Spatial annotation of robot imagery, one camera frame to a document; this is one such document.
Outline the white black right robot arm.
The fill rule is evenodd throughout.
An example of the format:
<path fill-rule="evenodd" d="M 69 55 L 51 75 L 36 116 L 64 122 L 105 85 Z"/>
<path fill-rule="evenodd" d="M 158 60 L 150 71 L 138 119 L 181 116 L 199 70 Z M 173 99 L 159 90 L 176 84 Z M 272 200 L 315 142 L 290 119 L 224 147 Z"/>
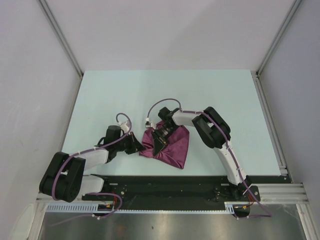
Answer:
<path fill-rule="evenodd" d="M 169 110 L 163 107 L 158 116 L 163 121 L 163 125 L 160 129 L 155 128 L 151 132 L 154 156 L 169 146 L 169 137 L 178 128 L 181 126 L 194 127 L 203 143 L 213 149 L 219 157 L 226 172 L 231 196 L 237 201 L 242 201 L 247 196 L 256 198 L 251 190 L 252 181 L 240 166 L 233 152 L 231 129 L 213 107 L 209 106 L 203 111 L 179 108 Z"/>

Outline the purple satin napkin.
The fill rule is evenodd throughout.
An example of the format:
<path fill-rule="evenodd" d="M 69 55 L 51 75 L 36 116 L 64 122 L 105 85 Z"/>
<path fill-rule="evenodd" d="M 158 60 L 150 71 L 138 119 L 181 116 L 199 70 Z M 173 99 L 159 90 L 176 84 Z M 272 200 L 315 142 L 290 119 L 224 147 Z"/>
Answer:
<path fill-rule="evenodd" d="M 146 150 L 140 151 L 139 155 L 159 160 L 178 169 L 184 169 L 190 141 L 188 129 L 184 126 L 179 126 L 168 138 L 169 145 L 156 156 L 153 156 L 154 141 L 151 134 L 152 130 L 148 128 L 144 131 L 142 145 Z"/>

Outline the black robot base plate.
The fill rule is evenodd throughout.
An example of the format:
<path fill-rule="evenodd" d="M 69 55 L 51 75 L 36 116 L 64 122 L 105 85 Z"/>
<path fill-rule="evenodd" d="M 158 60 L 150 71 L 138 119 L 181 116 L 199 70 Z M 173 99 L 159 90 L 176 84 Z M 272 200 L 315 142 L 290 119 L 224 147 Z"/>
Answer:
<path fill-rule="evenodd" d="M 134 200 L 151 202 L 208 200 L 213 202 L 253 203 L 250 195 L 232 197 L 226 176 L 103 176 L 102 190 L 82 196 L 83 201 Z"/>

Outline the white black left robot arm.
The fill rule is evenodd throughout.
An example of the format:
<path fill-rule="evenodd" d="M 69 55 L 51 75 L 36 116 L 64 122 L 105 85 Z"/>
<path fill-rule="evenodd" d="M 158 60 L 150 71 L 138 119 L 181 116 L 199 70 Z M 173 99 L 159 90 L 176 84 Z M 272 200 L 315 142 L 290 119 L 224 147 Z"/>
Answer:
<path fill-rule="evenodd" d="M 56 152 L 40 181 L 39 192 L 67 203 L 90 193 L 105 200 L 110 196 L 111 188 L 104 184 L 102 176 L 85 176 L 85 171 L 109 163 L 118 152 L 131 155 L 145 149 L 129 128 L 110 125 L 105 136 L 89 151 L 77 153 L 76 156 Z"/>

